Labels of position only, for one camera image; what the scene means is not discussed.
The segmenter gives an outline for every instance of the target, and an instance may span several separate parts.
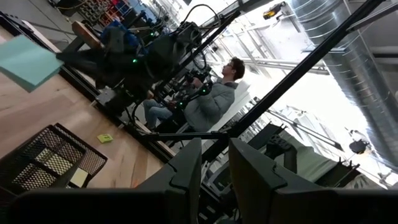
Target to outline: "silver ductwork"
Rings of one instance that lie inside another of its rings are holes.
[[[314,45],[322,43],[349,17],[343,0],[288,2]],[[398,106],[394,96],[359,32],[347,35],[336,49],[343,49],[344,53],[332,51],[323,60],[350,103],[360,109],[367,127],[359,131],[368,134],[378,159],[398,169]]]

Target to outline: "blue object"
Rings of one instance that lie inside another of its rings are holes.
[[[0,45],[0,72],[28,92],[56,75],[62,65],[53,52],[24,35]]]
[[[127,43],[130,46],[133,47],[138,47],[141,45],[141,40],[139,37],[137,37],[136,35],[134,35],[132,32],[130,32],[124,25],[122,25],[119,21],[114,20],[113,22],[111,22],[108,26],[105,27],[104,31],[101,34],[101,42],[103,44],[105,44],[105,35],[107,34],[107,32],[109,31],[109,29],[111,27],[118,27],[120,29],[122,29],[125,32],[124,38],[125,40],[127,40]],[[145,48],[141,48],[141,52],[143,54],[147,53],[147,49]]]

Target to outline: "jeans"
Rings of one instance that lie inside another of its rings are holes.
[[[158,119],[167,119],[173,115],[169,109],[155,100],[144,100],[142,104],[144,105],[147,128],[151,130],[156,128]]]

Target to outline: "person's hand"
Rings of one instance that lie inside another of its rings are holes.
[[[198,78],[193,78],[192,84],[195,88],[200,88],[203,86],[203,83]]]

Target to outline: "person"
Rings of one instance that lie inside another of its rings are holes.
[[[188,125],[194,131],[207,132],[223,117],[235,101],[234,91],[238,87],[235,81],[243,77],[244,71],[244,62],[237,57],[232,58],[223,67],[221,72],[223,77],[213,84],[210,93],[188,103],[183,113]],[[194,78],[192,85],[195,89],[199,89],[203,83]],[[168,107],[174,104],[174,101],[169,102],[169,105],[162,105],[155,100],[145,100],[143,105],[147,128],[154,130],[158,119],[165,120],[171,117],[173,113]]]

